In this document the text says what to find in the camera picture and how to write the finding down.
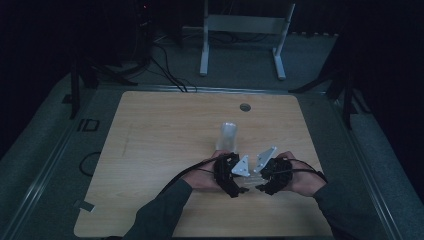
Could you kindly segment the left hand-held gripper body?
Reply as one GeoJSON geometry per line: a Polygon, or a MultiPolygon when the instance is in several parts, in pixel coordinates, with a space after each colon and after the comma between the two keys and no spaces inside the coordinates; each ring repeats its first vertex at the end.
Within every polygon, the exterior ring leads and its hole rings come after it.
{"type": "Polygon", "coordinates": [[[241,187],[234,181],[234,174],[232,173],[232,169],[239,162],[240,158],[236,153],[218,156],[214,162],[215,181],[231,198],[236,198],[240,195],[238,189],[241,187]]]}

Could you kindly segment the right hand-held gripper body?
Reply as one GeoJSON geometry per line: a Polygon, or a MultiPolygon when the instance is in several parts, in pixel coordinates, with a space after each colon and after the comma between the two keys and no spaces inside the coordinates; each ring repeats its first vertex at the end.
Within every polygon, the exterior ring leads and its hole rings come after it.
{"type": "Polygon", "coordinates": [[[292,180],[292,164],[283,158],[273,158],[277,148],[275,146],[257,155],[256,166],[253,172],[266,180],[266,194],[273,195],[292,180]]]}

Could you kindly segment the clear disposable cup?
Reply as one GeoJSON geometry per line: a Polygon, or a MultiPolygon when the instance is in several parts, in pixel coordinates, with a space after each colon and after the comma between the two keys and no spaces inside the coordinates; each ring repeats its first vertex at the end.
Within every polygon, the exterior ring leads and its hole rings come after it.
{"type": "Polygon", "coordinates": [[[256,188],[258,185],[265,184],[266,180],[260,176],[239,177],[237,178],[237,183],[241,187],[256,188]]]}

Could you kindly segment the person's left hand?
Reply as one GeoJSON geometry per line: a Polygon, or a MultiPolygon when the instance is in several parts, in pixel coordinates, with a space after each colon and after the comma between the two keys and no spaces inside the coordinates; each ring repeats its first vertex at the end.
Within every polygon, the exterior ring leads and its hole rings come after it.
{"type": "Polygon", "coordinates": [[[214,159],[224,154],[228,154],[228,151],[215,151],[210,159],[206,159],[206,164],[191,170],[182,179],[197,191],[221,191],[214,178],[214,159]]]}

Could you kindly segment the person's right hand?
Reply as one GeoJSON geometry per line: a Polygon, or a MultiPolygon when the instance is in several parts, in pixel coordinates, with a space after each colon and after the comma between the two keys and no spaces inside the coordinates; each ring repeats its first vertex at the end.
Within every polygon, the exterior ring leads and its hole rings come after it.
{"type": "Polygon", "coordinates": [[[298,169],[298,172],[293,173],[292,180],[283,188],[283,191],[291,191],[305,197],[313,197],[318,190],[327,184],[327,182],[317,174],[305,172],[305,169],[310,169],[310,166],[297,160],[290,151],[280,153],[278,158],[289,160],[292,164],[292,168],[298,169]]]}

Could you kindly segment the black tripod stand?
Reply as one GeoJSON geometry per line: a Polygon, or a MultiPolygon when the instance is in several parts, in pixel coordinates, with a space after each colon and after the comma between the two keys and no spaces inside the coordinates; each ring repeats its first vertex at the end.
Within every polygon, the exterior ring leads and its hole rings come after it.
{"type": "Polygon", "coordinates": [[[329,100],[336,101],[340,95],[343,95],[342,101],[342,120],[345,126],[351,130],[351,114],[354,110],[352,100],[354,95],[353,76],[351,70],[352,58],[347,54],[331,51],[325,60],[318,77],[311,82],[295,89],[289,90],[289,93],[301,94],[307,92],[324,82],[330,81],[330,85],[325,91],[329,100]]]}
{"type": "Polygon", "coordinates": [[[67,95],[66,101],[71,104],[71,119],[74,119],[80,110],[80,80],[83,80],[84,85],[90,89],[96,89],[99,85],[95,70],[110,76],[121,85],[137,86],[137,83],[125,79],[92,57],[80,53],[77,49],[71,52],[70,60],[71,93],[67,95]]]}

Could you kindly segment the grey metal stand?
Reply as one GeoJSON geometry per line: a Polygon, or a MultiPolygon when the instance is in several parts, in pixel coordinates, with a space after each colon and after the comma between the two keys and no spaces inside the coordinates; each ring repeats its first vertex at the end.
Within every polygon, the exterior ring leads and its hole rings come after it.
{"type": "Polygon", "coordinates": [[[203,47],[199,74],[201,76],[208,74],[210,32],[256,33],[278,35],[280,37],[279,43],[272,49],[272,57],[277,78],[285,80],[286,72],[281,54],[295,7],[295,3],[289,3],[283,17],[220,15],[210,14],[209,0],[203,0],[203,47]]]}

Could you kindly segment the black computer tower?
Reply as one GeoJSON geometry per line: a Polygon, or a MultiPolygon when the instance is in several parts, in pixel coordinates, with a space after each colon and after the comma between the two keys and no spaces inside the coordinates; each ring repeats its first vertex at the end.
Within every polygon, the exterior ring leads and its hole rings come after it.
{"type": "Polygon", "coordinates": [[[145,64],[151,56],[154,35],[152,0],[135,0],[136,7],[136,59],[145,64]]]}

